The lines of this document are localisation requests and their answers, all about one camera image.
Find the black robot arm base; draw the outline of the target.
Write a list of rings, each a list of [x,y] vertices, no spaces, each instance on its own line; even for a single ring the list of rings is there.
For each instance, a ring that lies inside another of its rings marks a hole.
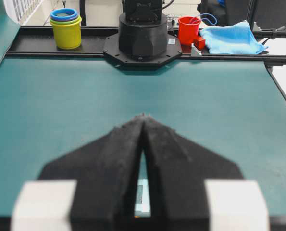
[[[162,0],[124,0],[118,33],[105,39],[103,53],[122,65],[160,67],[182,54],[168,33]]]

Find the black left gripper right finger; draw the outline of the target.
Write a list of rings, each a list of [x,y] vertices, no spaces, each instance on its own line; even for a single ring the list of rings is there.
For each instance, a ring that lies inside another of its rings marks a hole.
[[[142,129],[151,212],[170,231],[267,231],[258,183],[238,165],[148,117]]]

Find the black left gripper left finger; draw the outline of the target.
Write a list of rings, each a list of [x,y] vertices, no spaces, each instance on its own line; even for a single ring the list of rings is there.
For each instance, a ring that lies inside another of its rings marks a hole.
[[[13,231],[112,231],[134,214],[140,117],[46,163],[24,183],[12,212]]]

